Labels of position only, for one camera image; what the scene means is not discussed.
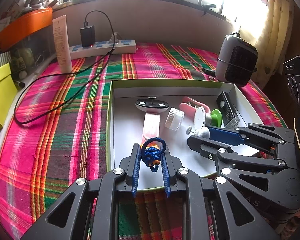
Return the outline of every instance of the blue gripper pad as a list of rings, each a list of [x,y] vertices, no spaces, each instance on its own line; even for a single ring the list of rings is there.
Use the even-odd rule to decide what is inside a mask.
[[[210,131],[210,140],[230,144],[233,146],[244,144],[244,139],[240,136],[240,134],[236,132],[212,128],[212,127],[209,127],[209,131]]]
[[[166,162],[166,156],[164,155],[164,153],[162,153],[161,156],[161,169],[162,169],[164,191],[166,192],[167,197],[170,197],[170,193],[171,193],[170,175],[169,175],[168,166]]]
[[[133,197],[136,197],[138,190],[139,172],[140,172],[140,159],[141,159],[141,148],[139,147],[136,159],[134,162],[133,174],[132,174],[132,189],[131,193]]]

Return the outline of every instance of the black and white oval object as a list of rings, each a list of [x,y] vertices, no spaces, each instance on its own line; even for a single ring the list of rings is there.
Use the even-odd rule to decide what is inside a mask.
[[[165,101],[156,100],[155,97],[141,98],[136,101],[136,107],[147,113],[159,114],[169,108]]]

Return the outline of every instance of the black power adapter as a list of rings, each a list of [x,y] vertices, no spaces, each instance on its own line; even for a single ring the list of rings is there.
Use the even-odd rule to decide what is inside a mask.
[[[94,25],[88,26],[88,22],[83,23],[83,28],[80,29],[82,47],[92,47],[96,42],[94,33]]]

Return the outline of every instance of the orange lid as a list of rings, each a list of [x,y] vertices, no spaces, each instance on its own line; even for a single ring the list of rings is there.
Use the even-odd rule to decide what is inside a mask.
[[[52,24],[52,8],[29,12],[0,32],[0,49],[7,51],[30,34]]]

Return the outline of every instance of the yellow box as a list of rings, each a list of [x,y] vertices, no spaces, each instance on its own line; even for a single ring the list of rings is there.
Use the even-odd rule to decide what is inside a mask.
[[[0,67],[0,129],[3,127],[11,103],[17,94],[17,88],[10,74],[9,63]]]

